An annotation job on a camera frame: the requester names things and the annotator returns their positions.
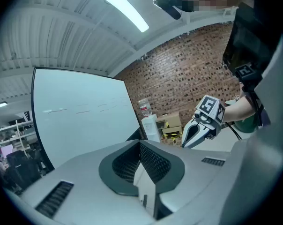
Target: brick wall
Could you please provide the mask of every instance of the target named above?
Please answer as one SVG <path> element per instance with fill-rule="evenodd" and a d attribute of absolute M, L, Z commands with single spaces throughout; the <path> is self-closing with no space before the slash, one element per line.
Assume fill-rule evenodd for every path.
<path fill-rule="evenodd" d="M 138 101 L 148 98 L 157 117 L 180 111 L 182 123 L 192 118 L 205 95 L 223 102 L 239 95 L 238 79 L 221 65 L 232 24 L 215 24 L 176 37 L 120 72 L 140 119 Z"/>

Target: shelf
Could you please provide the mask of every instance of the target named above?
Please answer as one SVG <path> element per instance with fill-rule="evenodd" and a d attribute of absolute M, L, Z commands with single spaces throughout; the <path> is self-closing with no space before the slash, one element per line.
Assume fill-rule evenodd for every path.
<path fill-rule="evenodd" d="M 14 145 L 14 148 L 21 148 L 22 147 L 22 144 L 18 144 L 18 145 Z"/>
<path fill-rule="evenodd" d="M 11 125 L 11 126 L 7 126 L 7 127 L 3 127 L 3 128 L 0 128 L 0 132 L 3 132 L 5 130 L 9 130 L 9 129 L 13 129 L 13 128 L 16 128 L 16 126 L 26 126 L 30 123 L 33 123 L 33 121 L 27 121 L 27 122 L 21 122 L 21 123 L 18 123 L 18 124 L 14 124 L 14 125 Z"/>
<path fill-rule="evenodd" d="M 17 137 L 17 136 L 16 137 L 12 137 L 9 140 L 5 140 L 5 141 L 0 142 L 0 145 L 5 144 L 5 143 L 10 143 L 12 141 L 18 140 L 18 139 L 23 138 L 23 137 L 31 136 L 31 135 L 34 135 L 34 134 L 35 134 L 35 132 L 32 132 L 32 133 L 28 133 L 28 134 L 22 135 L 20 137 Z"/>

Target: human arm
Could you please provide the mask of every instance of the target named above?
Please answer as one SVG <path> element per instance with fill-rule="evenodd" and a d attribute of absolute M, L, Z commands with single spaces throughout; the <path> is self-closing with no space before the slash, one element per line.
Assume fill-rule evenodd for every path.
<path fill-rule="evenodd" d="M 250 99 L 247 96 L 242 97 L 235 104 L 225 109 L 223 122 L 239 121 L 251 117 L 255 114 Z"/>
<path fill-rule="evenodd" d="M 4 164 L 2 162 L 0 162 L 0 170 L 1 172 L 4 174 L 6 171 L 6 167 L 4 166 Z"/>

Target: white screen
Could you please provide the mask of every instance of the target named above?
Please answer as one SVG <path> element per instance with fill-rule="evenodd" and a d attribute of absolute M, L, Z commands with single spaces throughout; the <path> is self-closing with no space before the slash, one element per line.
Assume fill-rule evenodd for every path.
<path fill-rule="evenodd" d="M 13 149 L 12 144 L 7 145 L 5 147 L 1 147 L 1 152 L 2 152 L 3 157 L 6 158 L 6 156 L 8 154 L 11 154 L 12 153 L 12 149 Z"/>
<path fill-rule="evenodd" d="M 36 69 L 33 100 L 39 136 L 54 168 L 124 142 L 139 128 L 123 81 Z"/>

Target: ceiling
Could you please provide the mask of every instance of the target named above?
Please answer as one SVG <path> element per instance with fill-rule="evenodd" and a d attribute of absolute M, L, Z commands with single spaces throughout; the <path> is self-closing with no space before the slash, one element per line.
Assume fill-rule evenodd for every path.
<path fill-rule="evenodd" d="M 17 0 L 0 23 L 0 102 L 29 100 L 35 66 L 114 77 L 156 46 L 235 15 L 230 9 L 181 12 L 174 20 L 152 0 L 128 1 L 147 31 L 104 0 Z"/>

